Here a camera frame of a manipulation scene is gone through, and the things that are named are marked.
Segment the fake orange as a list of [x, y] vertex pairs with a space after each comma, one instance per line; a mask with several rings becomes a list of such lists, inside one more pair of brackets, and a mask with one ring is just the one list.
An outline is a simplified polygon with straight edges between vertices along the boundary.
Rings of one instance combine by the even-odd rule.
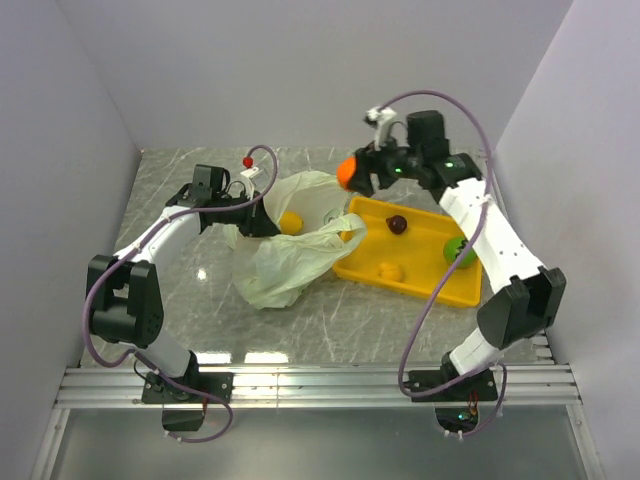
[[357, 162], [354, 156], [345, 159], [336, 169], [336, 179], [345, 191], [350, 191], [349, 183], [356, 173]]

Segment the fake yellow lemon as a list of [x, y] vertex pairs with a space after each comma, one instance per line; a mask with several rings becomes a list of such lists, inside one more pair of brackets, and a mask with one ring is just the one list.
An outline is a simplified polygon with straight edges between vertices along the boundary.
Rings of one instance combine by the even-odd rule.
[[282, 234], [295, 236], [302, 232], [304, 221], [297, 213], [285, 211], [280, 218], [279, 228]]

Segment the pale green plastic bag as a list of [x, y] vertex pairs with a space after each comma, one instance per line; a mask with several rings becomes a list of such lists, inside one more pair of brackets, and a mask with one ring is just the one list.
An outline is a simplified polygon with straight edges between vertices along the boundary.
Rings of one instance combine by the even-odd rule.
[[264, 197], [275, 223], [286, 213], [301, 218], [298, 233], [251, 238], [225, 226], [225, 242], [233, 251], [232, 283], [240, 296], [256, 309], [289, 307], [311, 282], [353, 253], [367, 227], [345, 211], [348, 201], [333, 175], [301, 172], [278, 180]]

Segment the fake dark plum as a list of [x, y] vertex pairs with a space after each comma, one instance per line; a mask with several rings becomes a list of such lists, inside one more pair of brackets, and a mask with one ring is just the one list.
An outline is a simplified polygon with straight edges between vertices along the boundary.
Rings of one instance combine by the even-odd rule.
[[403, 234], [408, 228], [408, 221], [401, 215], [393, 215], [386, 219], [386, 224], [391, 233], [394, 235]]

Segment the small fake yellow pumpkin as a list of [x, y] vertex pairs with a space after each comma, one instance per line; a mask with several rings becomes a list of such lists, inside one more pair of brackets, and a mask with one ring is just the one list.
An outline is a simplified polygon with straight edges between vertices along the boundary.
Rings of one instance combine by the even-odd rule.
[[393, 262], [381, 262], [378, 265], [378, 276], [390, 282], [402, 282], [404, 279], [404, 272], [399, 264]]

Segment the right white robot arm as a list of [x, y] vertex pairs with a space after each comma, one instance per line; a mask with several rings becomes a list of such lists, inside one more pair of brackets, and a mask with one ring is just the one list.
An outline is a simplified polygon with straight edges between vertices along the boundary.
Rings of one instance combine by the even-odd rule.
[[451, 152], [440, 112], [409, 114], [405, 145], [391, 134], [395, 120], [389, 107], [370, 109], [365, 121], [374, 128], [374, 139], [357, 149], [337, 176], [343, 188], [366, 197], [400, 179], [416, 181], [455, 221], [484, 267], [493, 295], [479, 309], [476, 329], [442, 360], [440, 386], [458, 400], [474, 389], [474, 373], [553, 325], [567, 280], [521, 241], [475, 161]]

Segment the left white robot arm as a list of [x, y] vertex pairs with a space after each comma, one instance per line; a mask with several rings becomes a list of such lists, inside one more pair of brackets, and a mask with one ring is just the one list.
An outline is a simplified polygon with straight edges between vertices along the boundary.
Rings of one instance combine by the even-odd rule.
[[164, 305], [159, 275], [192, 240], [213, 225], [231, 225], [244, 236], [266, 238], [279, 234], [264, 206], [264, 192], [256, 186], [264, 171], [246, 165], [236, 184], [222, 167], [198, 164], [190, 182], [166, 203], [160, 216], [135, 241], [113, 255], [97, 255], [88, 265], [82, 331], [94, 360], [107, 368], [118, 366], [99, 356], [92, 339], [123, 344], [162, 378], [177, 401], [189, 402], [201, 390], [195, 354], [163, 327]]

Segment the fake green watermelon ball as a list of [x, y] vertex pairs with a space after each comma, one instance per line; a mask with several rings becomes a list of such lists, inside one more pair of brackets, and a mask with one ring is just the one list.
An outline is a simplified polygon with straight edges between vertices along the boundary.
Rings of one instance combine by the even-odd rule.
[[454, 264], [458, 258], [460, 263], [459, 269], [466, 269], [471, 267], [477, 259], [477, 255], [473, 249], [471, 249], [465, 255], [462, 255], [463, 250], [466, 248], [468, 241], [463, 236], [450, 238], [443, 247], [444, 260], [449, 264]]

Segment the yellow plastic tray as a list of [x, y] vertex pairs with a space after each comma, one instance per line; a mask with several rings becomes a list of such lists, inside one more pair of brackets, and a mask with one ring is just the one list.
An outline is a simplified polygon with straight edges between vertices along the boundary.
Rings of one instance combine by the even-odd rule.
[[[343, 279], [385, 288], [397, 293], [428, 298], [449, 268], [444, 260], [444, 244], [453, 237], [465, 236], [453, 219], [415, 208], [355, 197], [348, 211], [360, 217], [366, 235], [358, 247], [333, 265]], [[407, 230], [394, 235], [386, 219], [401, 215], [408, 221]], [[399, 264], [402, 282], [390, 282], [378, 276], [381, 262]]]

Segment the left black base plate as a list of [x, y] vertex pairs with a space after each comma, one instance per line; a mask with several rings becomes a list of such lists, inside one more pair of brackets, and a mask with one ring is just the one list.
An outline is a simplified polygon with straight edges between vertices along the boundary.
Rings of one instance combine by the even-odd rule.
[[[191, 389], [207, 392], [226, 402], [231, 399], [234, 374], [231, 372], [204, 372]], [[166, 383], [160, 376], [148, 372], [145, 377], [141, 402], [143, 404], [196, 404], [202, 398], [198, 395], [184, 392]]]

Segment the aluminium mounting rail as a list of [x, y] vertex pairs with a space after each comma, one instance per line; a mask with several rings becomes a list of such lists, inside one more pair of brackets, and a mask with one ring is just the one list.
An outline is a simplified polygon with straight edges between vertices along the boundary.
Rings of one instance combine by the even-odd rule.
[[[394, 408], [415, 404], [402, 395], [396, 370], [386, 365], [227, 365], [207, 372], [233, 374], [230, 405], [255, 408]], [[567, 365], [510, 365], [506, 406], [582, 403]], [[127, 369], [69, 369], [59, 387], [57, 409], [161, 409], [142, 401], [143, 381]]]

